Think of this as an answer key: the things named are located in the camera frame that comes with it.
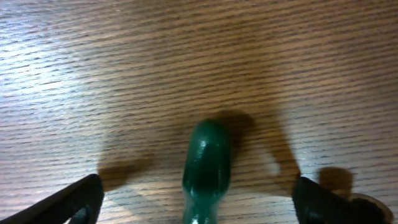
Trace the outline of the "green handled screwdriver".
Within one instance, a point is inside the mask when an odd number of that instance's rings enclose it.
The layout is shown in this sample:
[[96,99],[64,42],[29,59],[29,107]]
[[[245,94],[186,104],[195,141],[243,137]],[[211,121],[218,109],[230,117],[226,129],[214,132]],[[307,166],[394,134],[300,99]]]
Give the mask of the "green handled screwdriver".
[[194,127],[182,179],[184,223],[218,222],[231,180],[232,152],[232,137],[221,121],[206,119]]

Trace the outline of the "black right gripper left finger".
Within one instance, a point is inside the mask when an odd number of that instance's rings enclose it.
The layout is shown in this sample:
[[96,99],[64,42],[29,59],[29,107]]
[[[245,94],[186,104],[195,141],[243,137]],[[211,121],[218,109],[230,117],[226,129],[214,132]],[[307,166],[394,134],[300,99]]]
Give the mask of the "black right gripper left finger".
[[103,199],[100,176],[90,174],[1,224],[96,224]]

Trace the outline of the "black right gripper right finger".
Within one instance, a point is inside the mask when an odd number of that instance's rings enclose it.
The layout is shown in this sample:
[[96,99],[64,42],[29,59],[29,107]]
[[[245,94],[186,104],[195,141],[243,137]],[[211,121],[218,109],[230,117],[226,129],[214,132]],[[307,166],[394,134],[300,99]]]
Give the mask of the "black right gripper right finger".
[[390,224],[394,219],[391,210],[374,197],[344,198],[306,177],[295,181],[292,200],[300,224]]

